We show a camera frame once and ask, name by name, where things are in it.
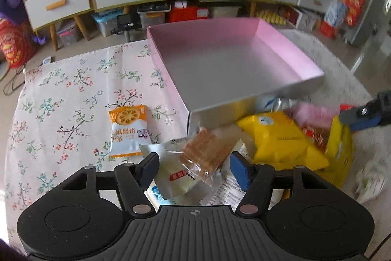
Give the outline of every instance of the pink box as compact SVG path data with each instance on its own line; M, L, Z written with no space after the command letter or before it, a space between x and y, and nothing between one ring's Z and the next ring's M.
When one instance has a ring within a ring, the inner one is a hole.
M148 27L152 58L189 135L258 111L265 94L297 98L323 71L271 25L217 18Z

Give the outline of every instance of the blue lid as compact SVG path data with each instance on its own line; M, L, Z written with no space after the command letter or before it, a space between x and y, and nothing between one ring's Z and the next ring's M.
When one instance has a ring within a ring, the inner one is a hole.
M108 13L105 16L99 16L97 13L94 13L91 16L92 16L92 18L94 18L94 20L97 23L105 23L106 21L113 19L113 18L116 18L119 15L122 15L122 10L117 10L113 13Z

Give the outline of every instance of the tiled floor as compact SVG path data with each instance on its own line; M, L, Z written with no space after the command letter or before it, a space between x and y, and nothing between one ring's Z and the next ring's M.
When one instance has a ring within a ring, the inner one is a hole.
M42 60L47 56L54 56L55 60L64 59L81 53L98 50L109 47L111 45L118 45L124 43L124 36L112 35L103 37L96 31L91 34L94 38L87 42L85 39L81 40L75 45L64 47L55 52L51 43L41 48L38 53L27 63L27 68L38 66ZM326 47L328 47L345 65L354 71L354 75L363 83L365 88L372 94L391 88L391 57L384 55L378 47L364 46L362 48L353 48L346 45L340 40L332 41L322 34L315 32L314 35L318 37ZM10 97L3 94L4 85L14 75L11 70L6 78L0 82L0 167L4 167L4 152L8 137L8 130L10 128L13 113L18 101L20 88ZM23 74L19 76L16 83L23 81ZM5 227L2 218L2 202L1 193L4 191L4 169L0 169L0 237Z

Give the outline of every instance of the ribbed gray panel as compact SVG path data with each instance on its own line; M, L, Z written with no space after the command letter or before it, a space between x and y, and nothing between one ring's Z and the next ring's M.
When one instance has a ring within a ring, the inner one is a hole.
M261 224L227 206L162 206L154 217L130 223L118 242L82 261L302 261L276 245ZM349 261L365 261L355 256Z

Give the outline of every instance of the table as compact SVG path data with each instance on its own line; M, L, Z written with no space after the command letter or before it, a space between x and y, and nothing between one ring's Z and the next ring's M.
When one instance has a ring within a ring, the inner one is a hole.
M303 97L319 105L364 104L372 99L361 83L317 38L282 30L324 71L325 82ZM16 233L21 212L80 167L112 170L132 158L109 156L111 122L108 111L122 105L145 104L153 143L186 135L164 79L153 65L147 41L93 51L29 70L20 93L6 149L6 210L10 244L22 249ZM390 128L355 135L355 159L344 186L352 194L355 173L372 157L388 161ZM366 206L376 222L369 251L391 225L389 187ZM385 258L384 246L376 259Z

